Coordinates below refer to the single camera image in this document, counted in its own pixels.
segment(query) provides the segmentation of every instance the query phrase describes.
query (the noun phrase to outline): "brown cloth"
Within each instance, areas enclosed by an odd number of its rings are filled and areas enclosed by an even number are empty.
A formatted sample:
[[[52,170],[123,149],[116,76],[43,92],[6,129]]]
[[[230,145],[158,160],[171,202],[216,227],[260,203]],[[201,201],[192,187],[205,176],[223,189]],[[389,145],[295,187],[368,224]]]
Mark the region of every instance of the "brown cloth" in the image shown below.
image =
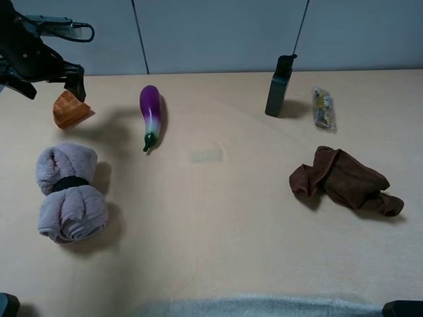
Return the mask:
[[[383,175],[341,149],[318,147],[313,167],[301,165],[289,177],[289,185],[295,195],[307,197],[322,187],[336,203],[388,217],[398,215],[404,207],[401,199],[380,192],[389,187]]]

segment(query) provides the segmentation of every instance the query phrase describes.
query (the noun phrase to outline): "purple eggplant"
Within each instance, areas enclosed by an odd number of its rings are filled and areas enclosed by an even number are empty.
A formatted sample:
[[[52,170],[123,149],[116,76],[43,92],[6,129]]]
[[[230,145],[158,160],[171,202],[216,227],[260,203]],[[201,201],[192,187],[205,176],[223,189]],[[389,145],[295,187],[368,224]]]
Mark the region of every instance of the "purple eggplant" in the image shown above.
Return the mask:
[[[147,152],[159,140],[161,128],[161,105],[160,92],[154,86],[146,86],[139,96],[139,107],[145,122],[145,146],[143,151]]]

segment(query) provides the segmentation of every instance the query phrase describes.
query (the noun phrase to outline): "gray towel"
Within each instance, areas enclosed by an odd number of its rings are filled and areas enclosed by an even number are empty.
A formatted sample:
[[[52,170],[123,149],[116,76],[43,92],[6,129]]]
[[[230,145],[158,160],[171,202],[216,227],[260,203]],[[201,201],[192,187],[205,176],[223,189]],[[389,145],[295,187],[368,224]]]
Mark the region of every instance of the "gray towel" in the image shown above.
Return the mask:
[[[81,145],[64,143],[41,153],[36,179],[44,199],[38,220],[40,234],[64,244],[88,238],[100,232],[108,220],[103,195],[91,185],[69,187],[53,192],[62,178],[76,176],[93,181],[97,154]]]

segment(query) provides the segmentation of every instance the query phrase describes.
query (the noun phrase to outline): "snack packet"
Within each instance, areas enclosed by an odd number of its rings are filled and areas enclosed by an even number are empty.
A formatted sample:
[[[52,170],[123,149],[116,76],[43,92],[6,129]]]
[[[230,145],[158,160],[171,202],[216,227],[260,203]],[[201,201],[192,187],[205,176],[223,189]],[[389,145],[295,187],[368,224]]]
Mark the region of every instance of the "snack packet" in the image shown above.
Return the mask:
[[[333,99],[326,90],[313,87],[313,119],[316,125],[333,130],[335,128],[335,115],[333,112]]]

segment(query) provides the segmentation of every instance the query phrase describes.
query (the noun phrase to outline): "black robotic arm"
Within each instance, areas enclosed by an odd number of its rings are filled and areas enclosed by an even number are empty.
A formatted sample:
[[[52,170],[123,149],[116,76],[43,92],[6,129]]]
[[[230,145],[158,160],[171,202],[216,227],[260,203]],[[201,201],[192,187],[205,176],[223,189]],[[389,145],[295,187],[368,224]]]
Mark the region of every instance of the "black robotic arm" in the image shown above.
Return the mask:
[[[52,26],[57,25],[89,27],[93,32],[90,39],[74,42],[90,42],[94,38],[94,29],[89,24],[74,23],[68,18],[49,20],[39,17],[32,20],[15,11],[10,0],[0,0],[0,85],[34,99],[36,90],[31,83],[65,83],[65,89],[81,102],[85,100],[84,69],[63,60],[40,38],[43,32],[47,32],[68,39],[53,31]]]

